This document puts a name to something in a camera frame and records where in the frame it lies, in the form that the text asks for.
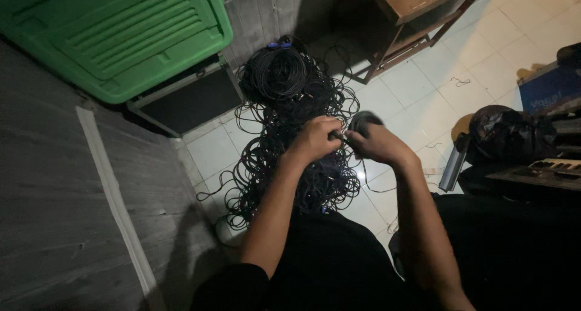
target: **hand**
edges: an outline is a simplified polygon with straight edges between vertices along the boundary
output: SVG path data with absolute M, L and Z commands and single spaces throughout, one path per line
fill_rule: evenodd
M 341 140 L 335 138 L 329 141 L 328 138 L 330 132 L 340 132 L 341 128 L 341 121 L 336 118 L 322 115 L 311 119 L 285 154 L 306 167 L 341 147 Z
M 391 133 L 385 126 L 368 124 L 369 138 L 358 132 L 347 131 L 353 150 L 358 157 L 372 159 L 392 167 L 403 167 L 419 163 L 418 156 L 399 137 Z

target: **white trim strip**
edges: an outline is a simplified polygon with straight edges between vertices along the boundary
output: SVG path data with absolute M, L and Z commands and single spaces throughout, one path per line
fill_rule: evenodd
M 103 145 L 103 140 L 101 139 L 97 128 L 95 114 L 93 114 L 92 111 L 85 110 L 78 106 L 76 109 L 95 166 L 97 166 L 97 172 L 99 173 L 101 183 L 103 184 L 103 190 L 105 191 L 105 196 L 109 202 L 111 213 L 119 227 L 121 236 L 123 236 L 127 251 L 129 251 L 129 256 L 131 257 L 131 261 L 135 267 L 135 272 L 140 280 L 141 288 L 143 289 L 143 295 L 152 311 L 165 311 L 166 308 L 163 302 L 163 296 L 157 289 L 157 283 L 153 276 L 153 271 L 149 266 L 147 257 L 141 247 L 140 239 L 137 237 L 131 218 L 129 218 L 129 214 L 125 208 L 125 203 L 123 202 L 123 197 L 121 196 L 121 191 L 119 189 L 119 183 L 117 182 L 117 178 L 115 178 L 111 162 L 107 156 L 107 151 L 105 151 L 105 145 Z

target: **green storage box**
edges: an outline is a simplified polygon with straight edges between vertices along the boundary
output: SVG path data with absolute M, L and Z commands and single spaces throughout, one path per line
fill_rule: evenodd
M 0 0 L 0 31 L 114 104 L 232 41 L 223 0 Z

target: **pile of cables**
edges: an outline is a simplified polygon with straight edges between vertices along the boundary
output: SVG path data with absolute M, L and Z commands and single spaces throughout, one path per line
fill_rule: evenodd
M 241 230 L 249 225 L 280 156 L 307 121 L 326 115 L 338 118 L 345 126 L 358 112 L 359 101 L 353 90 L 322 69 L 326 69 L 324 60 L 311 57 L 299 39 L 283 36 L 256 51 L 238 70 L 247 100 L 236 109 L 236 122 L 247 132 L 240 121 L 257 121 L 262 130 L 246 145 L 234 169 L 221 173 L 220 189 L 198 194 L 199 200 L 206 199 L 234 181 L 235 187 L 224 197 L 228 213 L 222 217 L 231 228 Z M 351 156 L 352 152 L 342 146 L 311 163 L 299 180 L 294 208 L 300 213 L 320 213 L 323 207 L 342 210 L 349 206 L 361 188 L 356 172 L 347 164 Z M 225 174 L 231 174 L 232 179 L 223 182 Z

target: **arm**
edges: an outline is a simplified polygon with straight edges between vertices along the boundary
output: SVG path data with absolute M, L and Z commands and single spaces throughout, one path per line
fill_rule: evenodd
M 281 156 L 278 169 L 260 201 L 244 244 L 241 262 L 255 264 L 271 278 L 287 241 L 294 193 L 303 170 L 313 161 L 337 150 L 341 141 L 328 134 L 341 130 L 337 119 L 320 116 L 309 121 Z
M 369 124 L 369 139 L 351 131 L 347 136 L 359 155 L 389 164 L 396 174 L 402 261 L 411 279 L 435 293 L 447 310 L 474 310 L 462 290 L 454 251 L 418 156 L 380 125 Z

